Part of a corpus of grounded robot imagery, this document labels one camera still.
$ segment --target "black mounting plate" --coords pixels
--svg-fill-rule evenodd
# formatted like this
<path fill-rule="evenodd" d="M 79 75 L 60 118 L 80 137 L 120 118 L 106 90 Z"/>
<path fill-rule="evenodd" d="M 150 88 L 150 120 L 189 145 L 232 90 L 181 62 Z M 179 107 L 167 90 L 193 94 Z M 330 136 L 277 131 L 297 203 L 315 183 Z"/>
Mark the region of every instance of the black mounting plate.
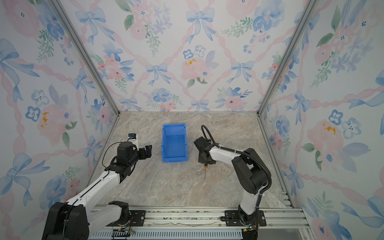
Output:
<path fill-rule="evenodd" d="M 230 218 L 229 220 L 225 221 L 225 224 L 227 225 L 227 227 L 239 227 L 239 226 L 240 227 L 244 227 L 244 225 L 241 224 L 241 222 L 239 220 L 238 213 L 239 213 L 238 210 L 227 210 L 227 211 L 224 211 L 225 217 L 226 218 Z M 265 220 L 264 212 L 261 211 L 261 210 L 259 210 L 258 221 L 257 222 L 259 223 L 260 227 L 265 227 L 266 226 L 266 220 Z"/>
<path fill-rule="evenodd" d="M 133 219 L 132 219 L 132 227 L 142 227 L 144 225 L 145 220 L 145 210 L 129 210 Z M 119 227 L 116 223 L 112 222 L 107 225 L 107 227 Z"/>

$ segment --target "floral wallpaper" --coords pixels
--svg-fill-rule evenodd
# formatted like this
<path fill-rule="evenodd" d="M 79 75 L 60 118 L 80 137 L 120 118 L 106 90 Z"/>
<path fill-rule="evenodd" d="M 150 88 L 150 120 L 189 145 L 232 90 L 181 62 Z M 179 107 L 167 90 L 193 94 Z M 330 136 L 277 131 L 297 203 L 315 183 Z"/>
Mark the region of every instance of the floral wallpaper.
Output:
<path fill-rule="evenodd" d="M 61 3 L 122 111 L 257 111 L 307 0 Z"/>
<path fill-rule="evenodd" d="M 383 10 L 378 0 L 320 0 L 264 111 L 317 240 L 384 239 Z"/>
<path fill-rule="evenodd" d="M 0 3 L 0 239 L 40 239 L 87 184 L 114 113 L 44 0 Z"/>

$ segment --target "blue plastic bin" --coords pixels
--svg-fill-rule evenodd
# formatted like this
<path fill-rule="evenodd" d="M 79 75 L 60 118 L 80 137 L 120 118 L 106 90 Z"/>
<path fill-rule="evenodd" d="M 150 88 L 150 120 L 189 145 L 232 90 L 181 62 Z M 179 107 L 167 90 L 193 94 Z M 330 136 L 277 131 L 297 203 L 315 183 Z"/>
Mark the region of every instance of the blue plastic bin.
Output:
<path fill-rule="evenodd" d="M 163 162 L 188 161 L 185 123 L 163 125 L 161 156 Z"/>

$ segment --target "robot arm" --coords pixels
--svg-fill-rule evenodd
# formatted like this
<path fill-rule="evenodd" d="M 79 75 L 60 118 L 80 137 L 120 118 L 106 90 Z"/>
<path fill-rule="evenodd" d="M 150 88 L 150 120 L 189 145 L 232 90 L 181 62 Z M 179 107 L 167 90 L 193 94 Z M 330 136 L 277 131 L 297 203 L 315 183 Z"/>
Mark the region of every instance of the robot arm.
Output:
<path fill-rule="evenodd" d="M 113 201 L 90 213 L 103 196 L 132 174 L 138 160 L 151 157 L 151 149 L 138 149 L 130 141 L 120 143 L 117 156 L 98 179 L 67 202 L 50 207 L 42 240 L 86 240 L 111 222 L 126 226 L 131 217 L 125 202 Z"/>
<path fill-rule="evenodd" d="M 211 139 L 207 139 L 204 128 Z M 202 125 L 202 131 L 204 137 L 194 142 L 199 150 L 199 162 L 207 166 L 221 161 L 234 167 L 239 182 L 244 188 L 243 199 L 238 209 L 240 222 L 245 226 L 255 225 L 263 192 L 271 186 L 271 173 L 254 149 L 248 148 L 242 152 L 223 147 L 213 140 L 204 125 Z"/>

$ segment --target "black cable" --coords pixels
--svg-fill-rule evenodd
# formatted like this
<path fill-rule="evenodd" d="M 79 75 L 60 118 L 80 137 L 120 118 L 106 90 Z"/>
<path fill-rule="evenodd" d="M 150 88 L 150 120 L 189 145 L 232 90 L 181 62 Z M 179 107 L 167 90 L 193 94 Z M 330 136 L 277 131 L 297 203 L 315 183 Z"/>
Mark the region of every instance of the black cable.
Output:
<path fill-rule="evenodd" d="M 108 149 L 109 149 L 112 145 L 114 145 L 114 144 L 116 144 L 116 143 L 122 143 L 122 142 L 115 142 L 115 143 L 112 143 L 112 144 L 107 148 L 107 150 L 105 150 L 103 159 L 101 160 L 101 165 L 102 165 L 103 167 L 105 167 L 105 168 L 106 168 L 106 166 L 104 166 L 104 163 L 103 163 L 103 162 L 104 162 L 105 154 L 107 153 Z"/>
<path fill-rule="evenodd" d="M 223 150 L 227 150 L 227 151 L 230 151 L 230 152 L 239 153 L 239 154 L 241 154 L 241 155 L 244 155 L 244 156 L 246 156 L 247 158 L 251 159 L 251 160 L 252 160 L 252 161 L 253 161 L 259 168 L 261 168 L 261 169 L 264 171 L 264 173 L 265 173 L 265 175 L 266 175 L 266 177 L 267 177 L 267 179 L 268 179 L 268 183 L 267 183 L 267 185 L 266 185 L 265 188 L 263 188 L 262 190 L 260 190 L 260 194 L 263 194 L 263 192 L 267 191 L 267 190 L 271 187 L 271 185 L 272 185 L 272 176 L 271 176 L 271 172 L 268 170 L 268 168 L 267 168 L 264 164 L 260 163 L 256 158 L 252 157 L 251 155 L 249 155 L 249 154 L 246 153 L 246 152 L 242 152 L 242 151 L 234 150 L 234 149 L 227 148 L 227 147 L 220 147 L 219 144 L 215 142 L 215 140 L 214 140 L 214 138 L 212 137 L 212 135 L 211 135 L 210 131 L 208 130 L 208 128 L 207 128 L 205 125 L 201 125 L 201 131 L 203 132 L 203 135 L 204 135 L 204 137 L 205 137 L 205 139 L 206 139 L 207 142 L 208 142 L 208 139 L 207 139 L 207 136 L 206 136 L 206 134 L 205 134 L 205 132 L 204 132 L 204 129 L 207 131 L 209 137 L 210 137 L 211 140 L 212 140 L 212 143 L 215 144 L 216 147 L 218 147 L 218 148 L 220 148 L 220 149 L 223 149 Z"/>

